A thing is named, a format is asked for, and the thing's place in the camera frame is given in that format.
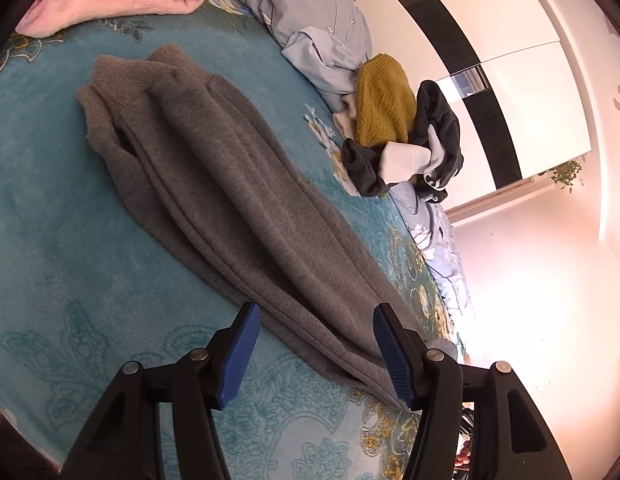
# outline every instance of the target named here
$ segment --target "potted plant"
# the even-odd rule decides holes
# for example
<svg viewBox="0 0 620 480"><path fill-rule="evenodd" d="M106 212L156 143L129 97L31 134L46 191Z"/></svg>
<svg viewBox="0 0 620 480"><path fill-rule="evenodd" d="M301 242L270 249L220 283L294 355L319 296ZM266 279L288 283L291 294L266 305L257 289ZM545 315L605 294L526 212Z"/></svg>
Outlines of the potted plant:
<svg viewBox="0 0 620 480"><path fill-rule="evenodd" d="M552 180L557 184L563 184L561 189L567 187L572 192L572 184L574 183L574 179L578 175L578 172L581 171L581 165L576 160L568 160L563 164L559 164L554 168L550 168L548 171L552 171ZM544 175L548 173L548 171L543 171L539 173L539 175Z"/></svg>

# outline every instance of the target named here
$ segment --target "bed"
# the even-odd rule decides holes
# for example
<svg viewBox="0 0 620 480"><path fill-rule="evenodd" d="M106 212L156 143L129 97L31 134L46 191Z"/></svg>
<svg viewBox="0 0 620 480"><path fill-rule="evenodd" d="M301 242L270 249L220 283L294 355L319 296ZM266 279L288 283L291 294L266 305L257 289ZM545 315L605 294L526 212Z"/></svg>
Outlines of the bed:
<svg viewBox="0 0 620 480"><path fill-rule="evenodd" d="M394 203L359 196L325 102L242 4L206 0L186 16L97 20L44 40L13 34L0 55L0 409L56 464L120 365L173 362L236 313L130 218L74 98L99 54L141 59L169 42L253 101L427 332L462 350ZM400 478L419 418L326 380L263 330L215 420L234 479L372 480ZM178 478L168 430L162 446Z"/></svg>

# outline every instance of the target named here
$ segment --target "mustard knit sweater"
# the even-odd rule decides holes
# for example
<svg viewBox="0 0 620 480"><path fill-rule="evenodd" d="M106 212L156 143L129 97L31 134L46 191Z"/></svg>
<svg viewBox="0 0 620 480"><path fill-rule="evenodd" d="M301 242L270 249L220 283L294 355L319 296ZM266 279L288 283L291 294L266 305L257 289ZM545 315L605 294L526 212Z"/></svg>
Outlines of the mustard knit sweater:
<svg viewBox="0 0 620 480"><path fill-rule="evenodd" d="M408 142L416 113L417 99L397 60L378 54L363 64L357 79L356 140L361 146Z"/></svg>

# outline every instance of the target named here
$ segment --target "white flower print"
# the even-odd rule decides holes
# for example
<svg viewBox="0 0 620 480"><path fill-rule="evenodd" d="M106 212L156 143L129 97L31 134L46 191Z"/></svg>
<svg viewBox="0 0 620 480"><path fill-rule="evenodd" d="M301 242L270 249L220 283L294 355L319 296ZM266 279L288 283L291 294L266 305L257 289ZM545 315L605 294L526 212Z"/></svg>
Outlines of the white flower print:
<svg viewBox="0 0 620 480"><path fill-rule="evenodd" d="M414 292L418 292L419 294L419 304L421 306L421 310L423 311L423 314L425 314L427 317L430 317L431 313L430 313L430 306L429 303L427 301L427 292L426 292L426 288L423 285L419 285L419 288L413 288L410 292L410 300L413 302L413 294Z"/></svg>
<svg viewBox="0 0 620 480"><path fill-rule="evenodd" d="M350 196L360 196L357 188L347 175L346 169L343 167L341 161L341 149L335 142L334 137L337 135L332 128L325 124L320 118L316 116L316 110L310 105L306 104L305 107L309 111L309 114L305 115L305 120L308 123L312 133L316 136L323 149L328 152L328 156L332 160L334 167L334 173L332 176L343 186L343 189Z"/></svg>
<svg viewBox="0 0 620 480"><path fill-rule="evenodd" d="M410 230L410 235L414 240L414 243L416 243L417 247L421 251L427 249L430 245L430 241L432 240L430 230L421 224L414 225L414 227Z"/></svg>
<svg viewBox="0 0 620 480"><path fill-rule="evenodd" d="M424 260L433 260L436 251L437 251L436 247L430 247L429 249L423 249L421 251L421 254L423 255Z"/></svg>

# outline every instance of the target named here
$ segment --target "white cloth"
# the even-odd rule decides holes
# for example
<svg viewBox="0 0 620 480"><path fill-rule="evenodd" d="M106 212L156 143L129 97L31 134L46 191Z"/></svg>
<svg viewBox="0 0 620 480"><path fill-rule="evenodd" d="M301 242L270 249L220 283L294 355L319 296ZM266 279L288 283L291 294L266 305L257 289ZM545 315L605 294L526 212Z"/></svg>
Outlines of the white cloth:
<svg viewBox="0 0 620 480"><path fill-rule="evenodd" d="M432 152L432 155L427 168L423 170L423 179L431 187L440 191L445 189L445 186L440 185L438 171L439 166L441 166L445 160L445 148L441 145L437 131L434 129L432 124L427 127L427 142L429 143L430 152Z"/></svg>
<svg viewBox="0 0 620 480"><path fill-rule="evenodd" d="M430 158L430 150L423 146L390 141L381 153L379 176L386 184L405 182L412 175L423 173Z"/></svg>

